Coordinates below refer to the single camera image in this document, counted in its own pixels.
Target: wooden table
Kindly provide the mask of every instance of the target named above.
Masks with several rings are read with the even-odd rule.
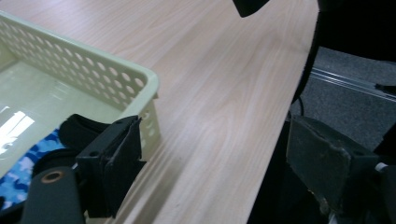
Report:
[[[0,10],[139,63],[161,81],[162,140],[117,218],[245,223],[296,90],[316,0],[1,0]]]

